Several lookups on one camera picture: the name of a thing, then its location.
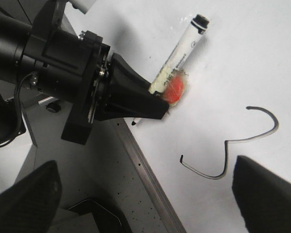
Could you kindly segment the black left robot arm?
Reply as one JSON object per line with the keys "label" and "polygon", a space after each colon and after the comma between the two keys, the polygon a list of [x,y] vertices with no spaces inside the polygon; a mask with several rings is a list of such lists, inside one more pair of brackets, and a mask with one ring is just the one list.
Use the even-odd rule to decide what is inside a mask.
{"label": "black left robot arm", "polygon": [[[102,37],[64,31],[65,6],[47,1],[31,25],[0,11],[0,80],[15,85],[13,102],[0,94],[0,148],[21,131],[22,87],[72,103],[62,139],[82,145],[95,120],[161,119],[169,108],[119,54],[108,55]],[[47,232],[61,194],[57,163],[44,163],[0,194],[0,233]]]}

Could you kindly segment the black right gripper camera right finger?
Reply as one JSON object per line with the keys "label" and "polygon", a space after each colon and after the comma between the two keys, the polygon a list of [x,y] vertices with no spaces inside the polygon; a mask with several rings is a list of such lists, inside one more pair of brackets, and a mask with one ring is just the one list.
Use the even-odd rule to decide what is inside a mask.
{"label": "black right gripper camera right finger", "polygon": [[241,155],[232,192],[250,233],[291,233],[291,183]]}

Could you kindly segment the black right gripper camera left finger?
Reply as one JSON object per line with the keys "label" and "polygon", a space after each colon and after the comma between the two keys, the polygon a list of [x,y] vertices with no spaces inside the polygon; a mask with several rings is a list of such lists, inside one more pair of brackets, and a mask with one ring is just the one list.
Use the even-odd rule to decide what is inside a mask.
{"label": "black right gripper camera left finger", "polygon": [[0,233],[46,233],[61,196],[57,163],[48,161],[0,194]]}

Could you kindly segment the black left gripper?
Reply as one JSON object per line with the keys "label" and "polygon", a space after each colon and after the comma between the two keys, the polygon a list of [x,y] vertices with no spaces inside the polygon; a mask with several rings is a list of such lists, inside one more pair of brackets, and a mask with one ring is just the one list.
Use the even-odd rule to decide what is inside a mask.
{"label": "black left gripper", "polygon": [[[23,70],[37,72],[37,90],[72,103],[61,138],[86,144],[93,126],[95,88],[109,46],[86,31],[82,39],[61,28],[65,0],[48,0],[35,17],[23,52]],[[111,57],[103,93],[103,120],[162,119],[169,104],[149,93],[150,83],[118,53]]]}

